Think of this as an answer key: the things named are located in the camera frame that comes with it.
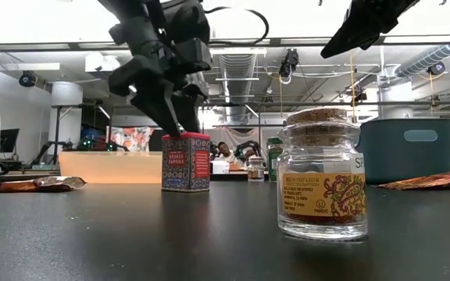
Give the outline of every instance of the ceiling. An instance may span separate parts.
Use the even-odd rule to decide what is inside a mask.
[[[352,63],[357,68],[354,80],[359,80],[370,71],[376,71],[381,64],[381,50],[383,50],[384,64],[398,65],[404,63],[432,46],[383,46],[371,47],[367,51],[355,50],[341,55],[334,56],[329,59],[322,59],[320,57],[321,47],[303,47],[297,48],[300,58],[300,65],[297,73],[343,73],[349,72],[350,55],[353,54]],[[287,48],[268,48],[265,57],[258,55],[254,77],[258,77],[258,81],[253,81],[250,95],[254,98],[249,98],[249,101],[262,101],[267,95],[266,90],[272,90],[272,98],[274,101],[281,101],[281,89],[278,79],[273,79],[276,76],[280,61],[286,55]],[[84,71],[85,57],[90,52],[12,52],[1,55],[0,63],[43,63],[43,62],[58,62],[60,70],[41,70],[36,74],[46,79],[49,83],[55,81],[78,81],[84,88],[85,98],[101,98],[107,105],[125,104],[125,98],[117,97],[109,93],[108,85],[105,80],[93,80],[95,77]],[[102,52],[103,55],[114,55],[121,62],[127,62],[130,59],[129,51],[108,51]],[[220,87],[220,69],[218,64],[219,59],[214,59],[213,69],[205,73],[205,79],[209,84],[215,84]],[[412,87],[414,98],[419,100],[422,98],[429,98],[432,94],[440,94],[441,100],[450,100],[450,58],[444,61],[447,66],[447,71],[443,76],[435,79],[433,85],[427,79],[427,75],[415,75],[412,77]],[[298,78],[292,77],[289,84],[282,85],[282,101],[338,101],[342,96],[345,98],[345,88],[352,83],[352,78],[349,74],[341,75],[334,78]],[[376,84],[369,84],[367,87],[377,87]],[[225,98],[220,98],[213,95],[212,101],[225,101]],[[268,112],[283,112],[294,111],[299,108],[295,107],[270,107],[266,108]],[[444,110],[450,111],[449,107],[443,107]]]

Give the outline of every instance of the spice packet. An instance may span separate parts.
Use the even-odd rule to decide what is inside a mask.
[[[14,192],[65,192],[85,185],[76,176],[46,176],[35,180],[0,183],[0,193]]]
[[[409,189],[450,189],[450,172],[433,176],[422,176],[410,180],[381,184],[380,187],[397,190]]]

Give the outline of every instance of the air duct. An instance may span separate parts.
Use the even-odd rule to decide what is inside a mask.
[[[230,96],[230,102],[247,102],[245,95],[251,90],[252,81],[241,78],[253,78],[257,55],[221,55],[220,71],[223,82],[223,89],[226,96]],[[229,107],[227,110],[227,122],[244,123],[246,108]]]
[[[450,44],[430,48],[415,56],[395,70],[395,76],[404,78],[419,73],[434,64],[450,57]]]

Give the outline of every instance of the person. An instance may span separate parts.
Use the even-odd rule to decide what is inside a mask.
[[[235,164],[239,167],[244,167],[246,165],[245,162],[235,157],[234,153],[228,148],[228,145],[222,141],[218,143],[218,151],[220,152],[220,156],[215,158],[215,160],[227,161],[230,164]],[[252,149],[246,151],[244,154],[246,161],[254,154],[255,152]]]

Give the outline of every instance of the colorful poster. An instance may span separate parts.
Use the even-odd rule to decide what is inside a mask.
[[[112,127],[110,140],[129,151],[148,151],[148,141],[154,129],[143,127]]]

